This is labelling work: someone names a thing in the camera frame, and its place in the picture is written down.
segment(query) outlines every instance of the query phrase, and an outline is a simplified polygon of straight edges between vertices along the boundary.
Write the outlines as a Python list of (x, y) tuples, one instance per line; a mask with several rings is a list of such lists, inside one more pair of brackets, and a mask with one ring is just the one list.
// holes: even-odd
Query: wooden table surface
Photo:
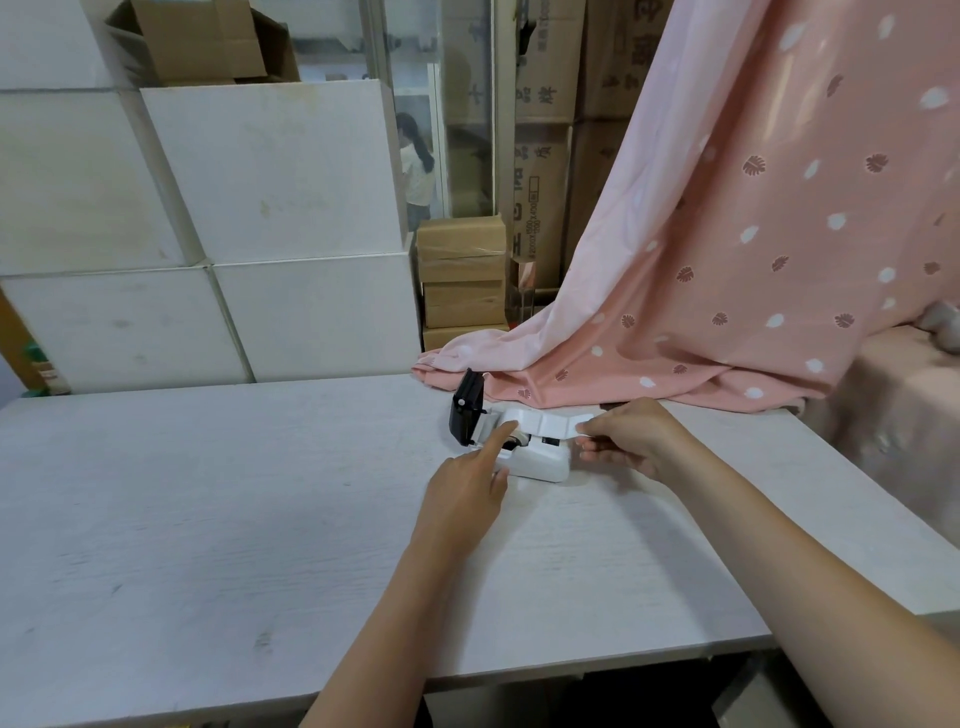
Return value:
[[(19, 400), (0, 410), (0, 728), (320, 689), (460, 451), (409, 376)], [(960, 551), (793, 416), (668, 404), (917, 614), (960, 619)], [(499, 681), (769, 644), (684, 509), (639, 475), (515, 483), (436, 676)]]

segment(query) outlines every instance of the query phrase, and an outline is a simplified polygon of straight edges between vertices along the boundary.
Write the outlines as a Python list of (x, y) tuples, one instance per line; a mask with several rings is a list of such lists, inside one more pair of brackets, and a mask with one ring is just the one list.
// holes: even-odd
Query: bottle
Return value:
[(66, 383), (66, 379), (60, 376), (60, 372), (50, 363), (47, 355), (43, 353), (43, 349), (36, 344), (36, 341), (30, 342), (23, 351), (34, 365), (34, 369), (43, 377), (43, 382), (50, 390), (50, 394), (70, 394), (70, 385)]

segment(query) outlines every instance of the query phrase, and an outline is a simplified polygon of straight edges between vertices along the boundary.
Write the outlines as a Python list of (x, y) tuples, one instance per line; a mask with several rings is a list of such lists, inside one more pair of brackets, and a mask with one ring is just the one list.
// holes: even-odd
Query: forearm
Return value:
[(674, 489), (838, 725), (955, 725), (960, 655), (705, 447)]
[(454, 569), (411, 545), (303, 728), (409, 728), (439, 638)]

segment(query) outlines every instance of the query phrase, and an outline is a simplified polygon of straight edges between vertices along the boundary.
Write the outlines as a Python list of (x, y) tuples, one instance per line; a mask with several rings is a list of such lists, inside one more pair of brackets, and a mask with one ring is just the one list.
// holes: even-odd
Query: black hair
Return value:
[(420, 162), (423, 164), (423, 171), (433, 172), (433, 158), (430, 156), (430, 152), (426, 148), (426, 143), (423, 141), (423, 137), (420, 136), (420, 128), (417, 126), (417, 119), (410, 114), (401, 111), (396, 115), (396, 127), (403, 132), (404, 136), (414, 143), (414, 151), (417, 152), (417, 156), (420, 158)]

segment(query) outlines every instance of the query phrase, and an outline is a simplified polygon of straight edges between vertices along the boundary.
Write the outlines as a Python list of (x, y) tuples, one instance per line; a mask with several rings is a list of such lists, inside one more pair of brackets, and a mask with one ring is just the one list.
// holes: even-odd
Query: person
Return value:
[[(427, 485), (396, 572), (303, 728), (407, 728), (458, 569), (500, 511), (493, 472), (516, 423), (444, 462)], [(633, 468), (680, 498), (836, 725), (960, 721), (960, 651), (790, 521), (657, 401), (578, 426), (581, 457)]]
[(434, 159), (420, 136), (417, 120), (410, 114), (396, 115), (396, 134), (400, 139), (400, 168), (407, 199), (407, 229), (414, 232), (421, 222), (430, 219)]

